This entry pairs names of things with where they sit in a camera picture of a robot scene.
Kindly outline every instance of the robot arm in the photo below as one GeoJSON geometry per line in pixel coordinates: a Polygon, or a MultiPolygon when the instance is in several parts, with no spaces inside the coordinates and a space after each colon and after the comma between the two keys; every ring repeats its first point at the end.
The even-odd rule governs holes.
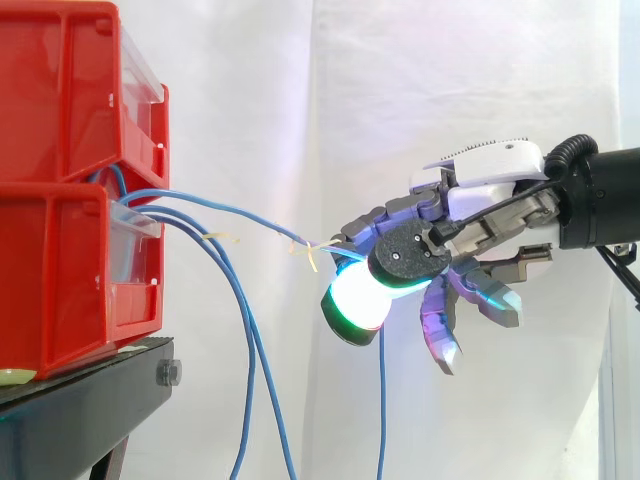
{"type": "MultiPolygon", "coordinates": [[[[638,175],[640,149],[597,154],[586,135],[546,158],[525,139],[477,145],[416,172],[408,196],[374,208],[334,238],[366,255],[371,276],[386,287],[428,285],[420,311],[425,340],[452,374],[461,355],[453,336],[458,296],[499,325],[520,325],[520,297],[505,283],[527,280],[530,264],[549,262],[556,247],[640,239],[638,175]]],[[[335,260],[339,272],[348,262],[335,260]]],[[[350,343],[367,344],[377,331],[353,341],[335,328],[345,319],[331,316],[325,309],[350,343]]]]}

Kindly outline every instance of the white backdrop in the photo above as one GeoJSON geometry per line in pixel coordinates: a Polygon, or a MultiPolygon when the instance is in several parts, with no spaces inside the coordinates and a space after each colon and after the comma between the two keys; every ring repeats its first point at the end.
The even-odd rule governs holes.
{"type": "MultiPolygon", "coordinates": [[[[543,150],[574,133],[616,147],[617,2],[122,0],[123,22],[171,91],[172,187],[313,239],[406,193],[428,160],[488,139],[543,150]]],[[[330,278],[242,219],[186,207],[229,245],[265,338],[298,474],[373,478],[377,348],[338,340],[318,307],[330,278]]],[[[226,478],[246,381],[241,319],[221,274],[169,232],[163,334],[184,378],[132,436],[123,479],[226,478]]],[[[599,365],[609,279],[591,252],[558,253],[517,286],[526,324],[460,304],[465,368],[444,377],[419,298],[387,328],[385,478],[540,479],[599,365]]],[[[241,478],[286,470],[261,376],[241,478]]]]}

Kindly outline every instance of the robotic hand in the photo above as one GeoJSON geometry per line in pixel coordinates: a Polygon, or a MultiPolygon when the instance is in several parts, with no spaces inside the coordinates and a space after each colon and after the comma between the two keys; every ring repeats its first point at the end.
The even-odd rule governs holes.
{"type": "Polygon", "coordinates": [[[374,208],[334,237],[366,256],[368,268],[334,256],[338,278],[322,301],[327,322],[345,341],[366,345],[388,313],[385,297],[426,286],[424,338],[451,375],[461,357],[453,334],[458,298],[498,325],[519,326],[522,302],[506,284],[526,281],[531,264],[550,262],[553,248],[596,246],[640,301],[640,282],[626,270],[635,245],[621,245],[640,240],[638,175],[640,149],[598,154],[587,135],[565,140],[546,157],[517,139],[469,147],[429,165],[413,175],[408,196],[374,208]],[[604,245],[618,245],[617,254],[604,245]],[[358,299],[353,289],[343,291],[347,279],[370,288],[358,299]],[[358,302],[369,308],[354,321],[358,302]]]}

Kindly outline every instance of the blue wire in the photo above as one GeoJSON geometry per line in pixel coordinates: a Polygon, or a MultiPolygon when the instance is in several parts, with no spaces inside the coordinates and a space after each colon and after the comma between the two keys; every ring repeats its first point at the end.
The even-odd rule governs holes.
{"type": "Polygon", "coordinates": [[[380,328],[380,451],[377,480],[382,480],[384,452],[387,447],[387,376],[384,366],[384,326],[380,328]]]}
{"type": "MultiPolygon", "coordinates": [[[[205,198],[198,197],[196,195],[191,195],[189,193],[177,192],[175,190],[164,190],[164,189],[147,188],[147,189],[136,190],[135,192],[131,192],[128,195],[125,195],[125,196],[121,197],[120,200],[118,200],[118,201],[120,203],[123,203],[123,204],[127,205],[129,202],[131,202],[133,200],[138,200],[139,198],[147,198],[147,197],[178,198],[180,200],[186,200],[188,202],[196,203],[196,204],[202,205],[204,207],[213,208],[214,210],[222,210],[224,212],[235,213],[237,215],[241,215],[241,216],[246,217],[246,218],[248,218],[250,220],[253,220],[254,222],[257,222],[260,225],[263,225],[263,226],[265,226],[267,228],[275,230],[276,232],[279,232],[279,233],[289,237],[290,239],[292,239],[295,242],[298,242],[298,243],[300,243],[302,245],[305,245],[305,246],[307,245],[307,241],[305,239],[303,239],[302,237],[300,237],[299,235],[296,235],[295,233],[291,232],[290,230],[287,230],[286,228],[283,228],[278,224],[270,222],[269,220],[265,220],[264,218],[254,214],[254,213],[248,212],[247,210],[243,210],[241,208],[232,207],[230,205],[225,205],[223,203],[212,202],[212,201],[207,200],[205,198]]],[[[349,250],[345,250],[345,249],[342,249],[342,248],[328,246],[328,247],[323,247],[323,250],[326,250],[328,252],[337,253],[337,254],[343,255],[345,257],[353,258],[355,260],[364,260],[365,259],[365,257],[363,255],[360,255],[359,253],[355,253],[355,252],[352,252],[352,251],[349,251],[349,250]]]]}
{"type": "MultiPolygon", "coordinates": [[[[116,176],[116,180],[118,182],[118,189],[120,190],[120,197],[124,197],[127,195],[127,183],[124,180],[124,174],[118,165],[111,164],[109,165],[109,169],[116,176]]],[[[91,176],[87,179],[89,183],[96,183],[98,181],[98,177],[102,173],[102,170],[98,170],[95,173],[92,173],[91,176]]]]}
{"type": "MultiPolygon", "coordinates": [[[[195,219],[190,217],[189,215],[182,213],[178,210],[174,210],[173,208],[161,207],[159,205],[142,205],[134,208],[135,211],[140,213],[163,213],[166,215],[171,215],[183,222],[189,224],[195,230],[199,231],[202,235],[207,233],[207,230],[200,225],[195,219]]],[[[229,268],[233,276],[238,279],[236,272],[231,265],[231,261],[227,256],[227,252],[225,252],[224,248],[215,238],[210,238],[209,242],[213,245],[215,250],[218,252],[218,255],[224,262],[224,264],[229,268]]],[[[248,305],[247,297],[242,291],[242,297],[244,298],[245,304],[247,305],[247,310],[249,313],[249,317],[253,319],[253,312],[248,305]]],[[[233,464],[233,470],[231,471],[231,479],[237,478],[240,473],[240,467],[242,466],[242,461],[244,460],[245,453],[247,451],[247,444],[249,442],[249,425],[251,423],[251,409],[253,406],[253,390],[255,385],[255,374],[256,374],[256,351],[253,343],[253,334],[251,333],[251,325],[250,322],[244,323],[244,332],[247,337],[247,346],[249,347],[249,374],[247,378],[247,394],[245,397],[244,403],[244,417],[242,421],[242,435],[240,438],[240,448],[238,449],[238,455],[236,457],[236,461],[233,464]]]]}
{"type": "Polygon", "coordinates": [[[266,352],[264,350],[264,345],[262,343],[262,337],[260,336],[260,330],[253,318],[253,315],[250,314],[246,299],[243,296],[242,287],[238,281],[238,278],[233,275],[231,270],[224,264],[222,259],[215,253],[211,248],[207,245],[206,241],[202,238],[202,236],[198,235],[194,230],[189,228],[187,225],[182,222],[175,220],[169,217],[163,217],[159,215],[149,215],[150,218],[162,223],[166,223],[172,225],[187,235],[189,235],[195,242],[197,242],[213,259],[214,262],[220,267],[223,271],[224,275],[227,277],[231,288],[238,300],[238,304],[240,305],[240,310],[242,312],[243,321],[248,321],[251,326],[251,332],[253,333],[253,338],[256,344],[256,348],[258,349],[258,356],[260,357],[260,363],[262,363],[262,369],[264,371],[264,377],[267,382],[267,389],[269,390],[269,396],[271,397],[271,404],[273,405],[273,411],[276,417],[276,423],[278,425],[278,433],[280,434],[280,443],[282,444],[282,453],[284,455],[285,463],[287,465],[287,471],[289,472],[289,478],[291,480],[297,480],[297,476],[295,473],[295,468],[293,465],[293,459],[291,458],[291,451],[289,449],[289,441],[287,440],[287,432],[284,425],[284,419],[282,418],[282,411],[280,409],[280,402],[278,401],[278,394],[276,393],[276,387],[273,381],[273,376],[271,375],[271,369],[269,367],[269,361],[267,359],[266,352]]]}

